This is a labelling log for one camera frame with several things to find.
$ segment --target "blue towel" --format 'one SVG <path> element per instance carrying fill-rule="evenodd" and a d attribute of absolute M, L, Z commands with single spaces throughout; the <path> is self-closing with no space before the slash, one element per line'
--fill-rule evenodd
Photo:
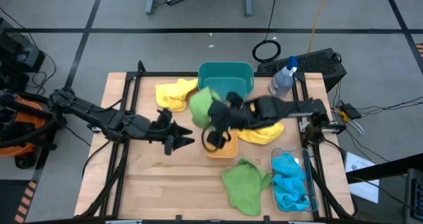
<path fill-rule="evenodd" d="M 296 163 L 292 155 L 288 153 L 283 153 L 280 157 L 274 157 L 272 168 L 277 174 L 281 174 L 283 177 L 298 177 L 302 180 L 305 178 L 301 167 Z"/>
<path fill-rule="evenodd" d="M 301 167 L 292 155 L 284 153 L 272 159 L 272 168 L 276 171 L 273 177 L 276 203 L 282 211 L 304 211 L 310 206 L 305 178 Z"/>

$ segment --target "yellow cloth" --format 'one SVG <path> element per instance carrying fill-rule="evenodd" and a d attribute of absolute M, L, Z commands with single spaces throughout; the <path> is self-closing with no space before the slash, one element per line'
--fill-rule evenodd
<path fill-rule="evenodd" d="M 182 112 L 186 108 L 186 95 L 197 87 L 198 79 L 178 79 L 176 83 L 156 85 L 156 102 L 163 108 Z"/>
<path fill-rule="evenodd" d="M 283 132 L 283 130 L 284 125 L 274 124 L 273 126 L 257 130 L 238 131 L 238 137 L 251 143 L 267 145 L 275 140 Z"/>

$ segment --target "gray floor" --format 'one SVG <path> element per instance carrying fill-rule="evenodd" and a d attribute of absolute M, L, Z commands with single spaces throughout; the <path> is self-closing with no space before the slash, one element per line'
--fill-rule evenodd
<path fill-rule="evenodd" d="M 27 28 L 84 28 L 95 0 L 0 0 L 0 7 Z M 93 28 L 265 28 L 272 0 L 254 0 L 253 16 L 244 17 L 243 0 L 187 0 L 162 5 L 153 15 L 143 12 L 147 0 L 102 0 Z M 423 28 L 421 0 L 395 0 L 409 28 Z M 278 0 L 272 27 L 311 28 L 321 0 Z M 384 28 L 400 26 L 388 0 L 328 0 L 318 28 Z M 82 34 L 33 34 L 39 47 L 58 65 L 47 93 L 64 85 Z M 133 71 L 140 59 L 148 71 L 196 71 L 205 61 L 245 61 L 263 34 L 90 34 L 73 89 L 81 98 L 101 101 L 109 72 Z M 282 46 L 281 57 L 304 54 L 310 34 L 271 34 Z M 423 35 L 413 35 L 423 42 Z M 340 52 L 348 72 L 342 80 L 341 99 L 354 106 L 386 106 L 421 96 L 423 75 L 402 34 L 317 34 L 313 50 L 333 48 Z M 260 56 L 272 54 L 263 48 Z M 52 72 L 47 59 L 42 70 Z M 366 146 L 386 159 L 421 152 L 422 107 L 387 111 L 359 121 L 366 131 L 358 135 Z M 91 140 L 85 123 L 68 117 L 69 127 Z M 346 150 L 357 155 L 346 134 L 338 136 Z M 46 162 L 27 221 L 68 218 L 73 215 L 81 185 L 81 169 L 88 147 L 68 131 L 60 131 L 59 144 Z M 379 157 L 364 151 L 376 163 Z M 33 170 L 15 168 L 12 159 L 0 159 L 0 178 L 29 179 Z M 404 179 L 387 178 L 381 187 L 403 199 Z M 380 193 L 379 204 L 357 200 L 359 217 L 401 222 L 401 204 Z"/>

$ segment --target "lime green cloth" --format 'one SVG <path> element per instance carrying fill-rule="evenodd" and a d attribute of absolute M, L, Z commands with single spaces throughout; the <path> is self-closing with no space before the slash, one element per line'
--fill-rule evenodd
<path fill-rule="evenodd" d="M 208 110 L 213 101 L 221 101 L 220 96 L 209 87 L 202 89 L 190 99 L 190 109 L 192 114 L 192 122 L 200 127 L 206 128 L 210 123 Z"/>
<path fill-rule="evenodd" d="M 268 172 L 259 170 L 246 159 L 241 159 L 237 166 L 222 173 L 222 179 L 231 206 L 245 215 L 261 214 L 260 194 L 272 181 Z"/>

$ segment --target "teal plastic container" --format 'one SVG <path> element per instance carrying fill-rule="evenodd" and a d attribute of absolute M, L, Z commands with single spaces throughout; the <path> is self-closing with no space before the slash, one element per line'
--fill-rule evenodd
<path fill-rule="evenodd" d="M 244 62 L 205 62 L 198 71 L 198 89 L 214 89 L 222 101 L 228 92 L 246 98 L 254 88 L 254 71 Z"/>

